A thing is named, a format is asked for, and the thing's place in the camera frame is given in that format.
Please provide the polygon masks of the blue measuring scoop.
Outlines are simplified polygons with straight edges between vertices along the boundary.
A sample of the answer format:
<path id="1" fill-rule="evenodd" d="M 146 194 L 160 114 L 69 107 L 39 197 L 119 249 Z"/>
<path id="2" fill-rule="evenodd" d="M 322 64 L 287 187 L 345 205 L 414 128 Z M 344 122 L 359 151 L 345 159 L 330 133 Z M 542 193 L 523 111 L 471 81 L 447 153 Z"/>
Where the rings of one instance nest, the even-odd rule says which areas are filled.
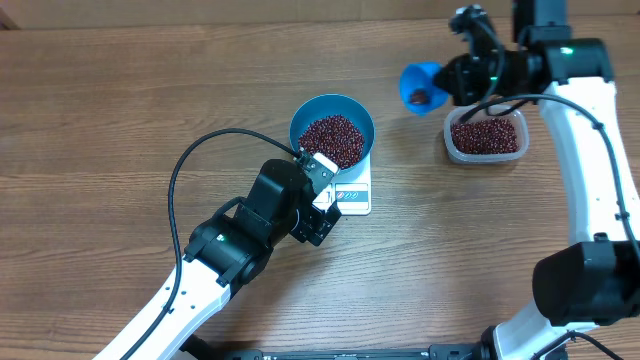
<path id="1" fill-rule="evenodd" d="M 422 62 L 409 64 L 403 70 L 399 79 L 398 89 L 401 100 L 410 112 L 424 116 L 446 103 L 449 94 L 434 83 L 435 75 L 441 69 L 442 66 L 438 63 Z M 409 96 L 416 89 L 428 91 L 431 96 L 431 103 L 422 106 L 410 104 Z"/>

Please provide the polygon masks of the red beans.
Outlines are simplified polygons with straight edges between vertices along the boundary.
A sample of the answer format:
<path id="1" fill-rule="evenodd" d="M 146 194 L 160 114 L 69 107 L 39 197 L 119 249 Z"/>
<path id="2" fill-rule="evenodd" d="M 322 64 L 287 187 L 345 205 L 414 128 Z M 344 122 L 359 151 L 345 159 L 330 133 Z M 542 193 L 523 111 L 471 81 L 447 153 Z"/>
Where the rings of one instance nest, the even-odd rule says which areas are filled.
<path id="1" fill-rule="evenodd" d="M 428 105 L 431 103 L 431 96 L 425 89 L 416 89 L 410 94 L 409 103 L 416 106 Z"/>
<path id="2" fill-rule="evenodd" d="M 365 138 L 348 118 L 330 115 L 311 123 L 298 138 L 298 145 L 311 155 L 324 155 L 344 170 L 362 159 Z"/>
<path id="3" fill-rule="evenodd" d="M 458 151 L 471 155 L 507 154 L 520 149 L 514 125 L 503 118 L 454 124 L 451 138 Z"/>

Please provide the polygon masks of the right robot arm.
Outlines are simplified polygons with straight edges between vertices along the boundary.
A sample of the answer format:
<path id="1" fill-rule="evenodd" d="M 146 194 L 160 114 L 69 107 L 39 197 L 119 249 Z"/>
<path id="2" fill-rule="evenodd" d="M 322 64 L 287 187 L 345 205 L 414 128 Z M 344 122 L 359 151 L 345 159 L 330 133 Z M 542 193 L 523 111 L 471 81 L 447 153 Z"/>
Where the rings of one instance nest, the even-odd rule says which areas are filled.
<path id="1" fill-rule="evenodd" d="M 618 125 L 614 71 L 603 41 L 576 38 L 561 1 L 513 5 L 515 50 L 486 11 L 456 11 L 469 44 L 433 79 L 470 120 L 510 101 L 535 103 L 555 144 L 569 209 L 569 244 L 541 261 L 532 301 L 490 328 L 482 359 L 542 359 L 592 329 L 639 313 L 639 196 Z"/>

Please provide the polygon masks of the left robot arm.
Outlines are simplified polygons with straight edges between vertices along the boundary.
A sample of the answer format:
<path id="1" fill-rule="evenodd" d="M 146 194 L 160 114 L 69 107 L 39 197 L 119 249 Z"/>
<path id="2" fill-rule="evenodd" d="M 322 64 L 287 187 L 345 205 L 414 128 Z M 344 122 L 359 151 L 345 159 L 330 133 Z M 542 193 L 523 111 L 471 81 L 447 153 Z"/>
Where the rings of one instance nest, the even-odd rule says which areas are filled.
<path id="1" fill-rule="evenodd" d="M 314 200 L 339 168 L 321 154 L 266 161 L 246 197 L 230 200 L 191 234 L 162 288 L 99 353 L 101 359 L 170 359 L 260 274 L 291 235 L 318 246 L 341 216 Z"/>

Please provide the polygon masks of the white kitchen scale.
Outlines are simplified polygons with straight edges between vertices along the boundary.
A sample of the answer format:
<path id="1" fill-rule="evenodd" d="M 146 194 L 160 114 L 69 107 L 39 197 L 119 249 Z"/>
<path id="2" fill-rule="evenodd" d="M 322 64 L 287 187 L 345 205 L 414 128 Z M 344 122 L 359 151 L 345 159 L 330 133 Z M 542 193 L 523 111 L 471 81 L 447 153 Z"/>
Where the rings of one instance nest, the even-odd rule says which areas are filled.
<path id="1" fill-rule="evenodd" d="M 313 204 L 321 210 L 335 204 L 343 216 L 369 215 L 372 210 L 371 156 L 336 175 Z"/>

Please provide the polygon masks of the red beans in bowl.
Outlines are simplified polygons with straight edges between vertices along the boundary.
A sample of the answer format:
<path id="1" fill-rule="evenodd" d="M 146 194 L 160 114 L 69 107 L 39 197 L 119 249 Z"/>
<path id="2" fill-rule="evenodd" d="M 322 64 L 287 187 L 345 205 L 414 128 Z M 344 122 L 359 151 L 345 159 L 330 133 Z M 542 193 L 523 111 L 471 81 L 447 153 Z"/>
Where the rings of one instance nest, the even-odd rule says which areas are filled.
<path id="1" fill-rule="evenodd" d="M 362 159 L 365 138 L 348 118 L 330 115 L 311 123 L 298 138 L 298 145 L 311 155 L 324 155 L 344 170 Z"/>

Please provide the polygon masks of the teal bowl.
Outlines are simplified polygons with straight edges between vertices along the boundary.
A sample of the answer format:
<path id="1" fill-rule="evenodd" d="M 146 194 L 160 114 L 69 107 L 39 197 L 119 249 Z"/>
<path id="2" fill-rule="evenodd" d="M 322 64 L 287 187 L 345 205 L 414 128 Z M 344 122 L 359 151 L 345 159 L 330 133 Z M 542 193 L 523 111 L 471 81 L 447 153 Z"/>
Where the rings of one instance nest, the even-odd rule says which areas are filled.
<path id="1" fill-rule="evenodd" d="M 359 161 L 361 162 L 372 150 L 376 138 L 375 125 L 373 117 L 367 109 L 358 101 L 346 95 L 323 94 L 313 97 L 303 103 L 296 110 L 290 122 L 289 142 L 291 147 L 296 151 L 302 149 L 298 145 L 298 138 L 302 133 L 314 121 L 330 115 L 343 115 L 352 121 L 364 135 L 365 145 L 363 157 Z M 347 172 L 354 166 L 344 170 L 340 169 L 340 172 Z"/>

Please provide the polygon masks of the red beans in container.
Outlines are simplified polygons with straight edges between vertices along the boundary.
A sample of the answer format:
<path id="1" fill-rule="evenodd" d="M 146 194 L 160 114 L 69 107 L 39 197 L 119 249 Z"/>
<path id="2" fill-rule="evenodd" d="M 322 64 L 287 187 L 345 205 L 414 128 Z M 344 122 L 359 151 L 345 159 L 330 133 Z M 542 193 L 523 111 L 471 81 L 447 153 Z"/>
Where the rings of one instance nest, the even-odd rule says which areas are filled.
<path id="1" fill-rule="evenodd" d="M 471 155 L 507 154 L 520 149 L 514 125 L 503 118 L 454 124 L 451 138 L 458 151 Z"/>

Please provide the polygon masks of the clear plastic bean container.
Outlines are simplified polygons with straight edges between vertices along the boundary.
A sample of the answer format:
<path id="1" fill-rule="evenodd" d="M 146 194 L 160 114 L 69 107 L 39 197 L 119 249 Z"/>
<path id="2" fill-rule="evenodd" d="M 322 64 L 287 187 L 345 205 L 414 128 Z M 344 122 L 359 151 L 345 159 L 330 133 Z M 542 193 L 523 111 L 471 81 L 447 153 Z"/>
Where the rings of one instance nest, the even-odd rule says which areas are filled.
<path id="1" fill-rule="evenodd" d="M 474 114 L 469 120 L 465 122 L 461 122 L 461 116 L 471 110 L 471 106 L 467 107 L 456 107 L 454 108 L 446 117 L 444 122 L 444 143 L 445 147 L 448 151 L 449 158 L 452 162 L 457 164 L 497 164 L 497 163 L 507 163 L 513 162 L 521 158 L 529 147 L 529 133 L 528 126 L 526 123 L 525 116 L 519 111 L 514 110 L 509 114 L 499 116 L 499 113 L 505 112 L 508 107 L 506 105 L 494 105 L 490 107 L 490 112 L 493 113 L 493 116 L 489 116 L 484 113 L 483 110 Z M 516 129 L 516 134 L 518 136 L 518 144 L 520 149 L 515 153 L 507 153 L 507 154 L 492 154 L 492 155 L 471 155 L 465 154 L 456 149 L 453 145 L 451 138 L 451 126 L 454 124 L 463 124 L 466 122 L 478 122 L 482 120 L 488 120 L 490 118 L 503 118 L 508 119 L 512 122 Z"/>

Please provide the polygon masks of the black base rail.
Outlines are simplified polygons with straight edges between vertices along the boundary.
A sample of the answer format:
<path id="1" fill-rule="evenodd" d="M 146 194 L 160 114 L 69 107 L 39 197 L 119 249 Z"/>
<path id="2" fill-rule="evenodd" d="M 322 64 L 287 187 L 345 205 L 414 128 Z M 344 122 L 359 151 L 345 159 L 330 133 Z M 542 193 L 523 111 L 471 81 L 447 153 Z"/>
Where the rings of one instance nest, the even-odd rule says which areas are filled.
<path id="1" fill-rule="evenodd" d="M 426 349 L 330 350 L 264 352 L 257 349 L 216 349 L 203 340 L 192 337 L 180 347 L 180 352 L 194 359 L 211 360 L 492 360 L 486 345 L 434 344 Z"/>

